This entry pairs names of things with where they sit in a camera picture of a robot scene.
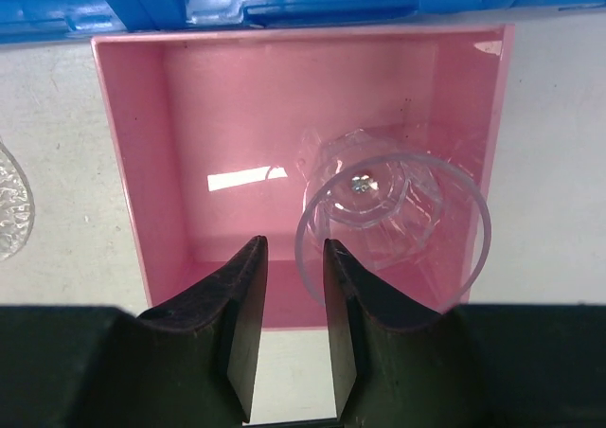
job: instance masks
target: pink box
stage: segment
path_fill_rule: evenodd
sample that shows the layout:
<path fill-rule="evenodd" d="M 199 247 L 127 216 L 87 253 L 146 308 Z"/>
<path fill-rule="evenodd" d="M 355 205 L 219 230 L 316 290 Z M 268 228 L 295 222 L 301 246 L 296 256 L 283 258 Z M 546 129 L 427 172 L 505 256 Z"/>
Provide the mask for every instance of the pink box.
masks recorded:
<path fill-rule="evenodd" d="M 512 40 L 507 26 L 95 38 L 150 305 L 262 234 L 264 327 L 325 325 L 294 264 L 304 135 L 395 127 L 486 194 Z"/>

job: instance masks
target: transparent plastic cup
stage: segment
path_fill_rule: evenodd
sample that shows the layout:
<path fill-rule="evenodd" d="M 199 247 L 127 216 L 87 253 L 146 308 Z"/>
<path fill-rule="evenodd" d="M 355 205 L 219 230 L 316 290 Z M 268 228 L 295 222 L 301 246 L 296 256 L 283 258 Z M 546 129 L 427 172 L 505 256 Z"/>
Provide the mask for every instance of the transparent plastic cup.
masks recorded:
<path fill-rule="evenodd" d="M 490 248 L 490 214 L 471 177 L 394 139 L 357 130 L 318 146 L 295 260 L 324 304 L 322 251 L 337 239 L 368 269 L 437 312 L 463 299 Z"/>

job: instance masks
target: white table surface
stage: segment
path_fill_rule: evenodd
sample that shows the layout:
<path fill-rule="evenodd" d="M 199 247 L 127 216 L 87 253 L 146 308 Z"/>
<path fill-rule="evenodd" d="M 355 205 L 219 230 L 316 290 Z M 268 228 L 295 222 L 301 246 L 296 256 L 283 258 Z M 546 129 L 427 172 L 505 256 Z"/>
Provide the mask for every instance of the white table surface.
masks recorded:
<path fill-rule="evenodd" d="M 606 13 L 516 27 L 474 302 L 606 302 Z M 0 48 L 0 140 L 35 198 L 0 303 L 146 300 L 87 43 Z M 324 330 L 265 331 L 253 422 L 334 414 Z"/>

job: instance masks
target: textured glass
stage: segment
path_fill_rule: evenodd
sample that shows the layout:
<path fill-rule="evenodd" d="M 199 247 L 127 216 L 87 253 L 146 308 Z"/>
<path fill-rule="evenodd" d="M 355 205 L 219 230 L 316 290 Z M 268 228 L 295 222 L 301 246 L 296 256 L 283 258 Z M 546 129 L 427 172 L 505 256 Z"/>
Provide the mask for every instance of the textured glass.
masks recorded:
<path fill-rule="evenodd" d="M 33 219 L 34 204 L 26 177 L 0 143 L 0 261 L 26 244 Z"/>

